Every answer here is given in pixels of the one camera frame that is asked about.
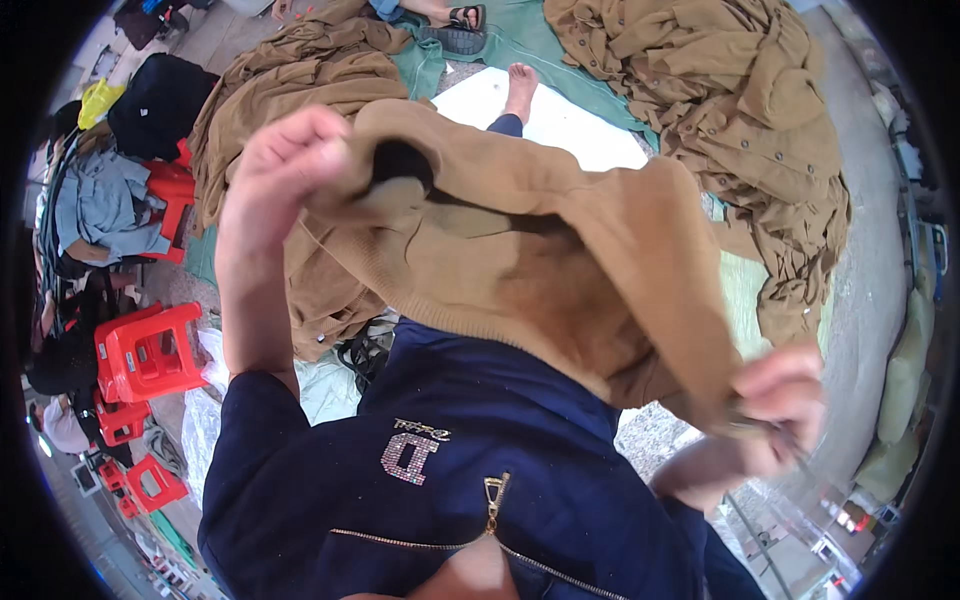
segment yellow plastic bag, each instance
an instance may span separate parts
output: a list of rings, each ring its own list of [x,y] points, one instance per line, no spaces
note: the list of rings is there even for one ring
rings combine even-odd
[[[107,85],[107,80],[100,78],[100,81],[91,85],[84,92],[81,99],[80,118],[77,119],[77,125],[82,130],[88,130],[97,124],[99,117],[107,113],[117,98],[123,94],[123,85]]]

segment blue jeans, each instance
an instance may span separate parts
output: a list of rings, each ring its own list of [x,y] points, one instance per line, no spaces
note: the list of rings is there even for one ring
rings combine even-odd
[[[498,116],[496,121],[493,121],[490,126],[487,127],[487,131],[503,133],[504,135],[510,135],[512,137],[523,137],[523,123],[520,121],[520,117],[508,112],[507,114]]]
[[[403,14],[400,0],[370,0],[370,5],[376,11],[376,15],[388,23],[396,21]]]

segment black hair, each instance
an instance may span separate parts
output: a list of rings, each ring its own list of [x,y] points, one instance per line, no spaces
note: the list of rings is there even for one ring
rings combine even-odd
[[[27,419],[30,420],[30,425],[34,427],[37,433],[43,433],[43,427],[40,426],[40,420],[36,417],[37,408],[38,405],[36,402],[27,404]]]
[[[73,100],[60,107],[57,112],[47,116],[36,128],[34,137],[34,148],[39,149],[45,143],[51,146],[64,135],[77,129],[77,120],[80,118],[80,109],[83,103],[79,100]]]

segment brown clothing pile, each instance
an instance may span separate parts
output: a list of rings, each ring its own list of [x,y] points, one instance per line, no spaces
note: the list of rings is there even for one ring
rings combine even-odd
[[[629,99],[703,190],[716,228],[762,260],[760,332],[816,339],[850,222],[836,131],[816,86],[824,54],[781,0],[545,0],[571,65]]]
[[[355,169],[301,224],[380,298],[523,348],[614,406],[661,399],[722,427],[740,357],[679,161],[584,172],[566,151],[399,100],[366,105],[354,128]]]
[[[187,140],[200,234],[217,222],[246,141],[264,125],[307,105],[327,105],[347,119],[381,98],[407,98],[396,53],[408,32],[375,18],[364,0],[341,0],[298,19],[233,62],[207,98]],[[287,240],[287,304],[298,358],[316,361],[350,338],[386,304],[303,228]]]

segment sandal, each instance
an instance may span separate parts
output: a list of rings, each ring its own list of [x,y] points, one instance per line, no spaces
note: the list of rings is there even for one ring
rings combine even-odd
[[[464,18],[463,18],[462,20],[461,20],[459,17],[457,17],[457,12],[459,12],[459,11],[463,11],[463,12],[464,12]],[[475,16],[476,16],[476,19],[477,19],[477,26],[476,26],[476,27],[471,27],[471,26],[470,26],[470,21],[469,21],[469,19],[468,19],[468,15],[467,15],[467,13],[470,12],[470,11],[473,11],[474,14],[475,14]],[[483,27],[484,27],[484,25],[486,25],[486,24],[487,24],[487,5],[485,5],[485,4],[476,4],[476,5],[469,6],[469,7],[458,7],[458,8],[456,8],[456,9],[453,9],[452,11],[450,11],[450,26],[451,26],[451,27],[457,27],[457,28],[459,28],[459,29],[466,29],[466,30],[469,31],[469,32],[472,32],[472,31],[482,32],[482,31],[483,31]]]
[[[463,11],[461,19],[457,12]],[[472,27],[468,19],[468,12],[473,11],[477,26]],[[483,50],[487,39],[482,32],[487,24],[487,6],[477,4],[467,7],[458,7],[450,11],[450,24],[446,27],[424,27],[423,36],[426,39],[438,39],[446,52],[471,56]]]
[[[421,31],[424,39],[438,39],[445,52],[465,57],[477,54],[487,43],[487,38],[483,34],[452,25],[424,27]]]

